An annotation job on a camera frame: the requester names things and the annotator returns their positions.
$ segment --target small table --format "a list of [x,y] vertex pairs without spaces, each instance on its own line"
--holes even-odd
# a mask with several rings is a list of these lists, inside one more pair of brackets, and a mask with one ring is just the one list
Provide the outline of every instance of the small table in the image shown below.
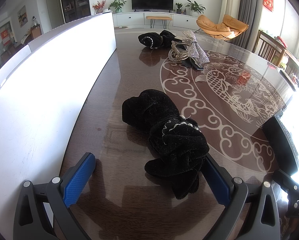
[[155,25],[155,20],[162,20],[163,28],[166,29],[166,21],[172,21],[173,19],[171,17],[167,16],[146,16],[146,19],[151,20],[150,28],[152,29]]

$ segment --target red sign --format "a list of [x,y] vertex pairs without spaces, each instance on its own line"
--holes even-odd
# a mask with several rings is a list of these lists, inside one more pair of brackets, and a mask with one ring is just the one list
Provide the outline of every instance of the red sign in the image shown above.
[[2,37],[2,41],[3,41],[4,46],[11,42],[7,30],[1,32],[1,37]]
[[268,8],[271,12],[274,10],[273,7],[274,0],[263,0],[263,5]]

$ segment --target black velvet hair scrunchie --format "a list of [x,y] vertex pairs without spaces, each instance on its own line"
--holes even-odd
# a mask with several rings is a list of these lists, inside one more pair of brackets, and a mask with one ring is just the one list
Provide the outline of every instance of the black velvet hair scrunchie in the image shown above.
[[150,145],[160,155],[145,164],[148,174],[171,181],[177,199],[197,191],[198,174],[209,151],[197,122],[181,116],[168,95],[154,89],[125,100],[122,119],[149,133]]
[[175,35],[167,30],[163,30],[158,33],[144,33],[138,36],[138,40],[141,44],[153,48],[166,47],[169,48],[172,45],[172,41],[181,41],[175,39]]

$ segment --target screw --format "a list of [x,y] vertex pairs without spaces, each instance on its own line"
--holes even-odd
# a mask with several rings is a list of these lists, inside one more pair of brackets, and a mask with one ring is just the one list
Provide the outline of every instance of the screw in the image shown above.
[[234,178],[234,182],[237,183],[237,184],[241,184],[242,183],[242,179],[239,178],[239,177],[235,177]]
[[29,185],[30,185],[30,181],[25,181],[23,184],[24,187],[28,187]]
[[60,182],[60,177],[55,177],[51,180],[54,184],[59,183]]
[[265,186],[265,187],[270,187],[271,184],[270,184],[268,181],[265,181],[265,182],[264,182],[264,186]]

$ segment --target wooden table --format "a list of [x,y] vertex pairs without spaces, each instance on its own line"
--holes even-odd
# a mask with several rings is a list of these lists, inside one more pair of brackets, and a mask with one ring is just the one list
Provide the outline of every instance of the wooden table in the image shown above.
[[[149,31],[115,32],[117,50],[91,89],[65,152],[60,175],[85,152],[98,158],[77,204],[70,207],[91,239],[201,240],[224,209],[202,176],[196,193],[177,200],[168,183],[145,172],[145,163],[157,154],[149,147],[147,134],[122,121],[122,103],[145,89],[164,91],[182,114],[198,122],[210,155],[231,176],[261,184],[277,168],[259,128],[293,93],[277,69],[253,53],[203,35],[196,36],[210,57],[208,71],[188,69],[168,60],[169,49],[140,44],[137,37]],[[227,90],[215,91],[209,82],[219,82]],[[240,104],[254,100],[257,116],[224,101],[224,93],[233,97],[235,91]],[[284,234],[291,224],[284,218],[286,194],[277,184],[273,189]],[[229,239],[238,234],[248,207],[244,206]]]
[[146,16],[146,19],[151,20],[150,28],[154,28],[155,20],[162,20],[163,28],[166,29],[167,21],[172,21],[173,19],[171,17],[166,16]]

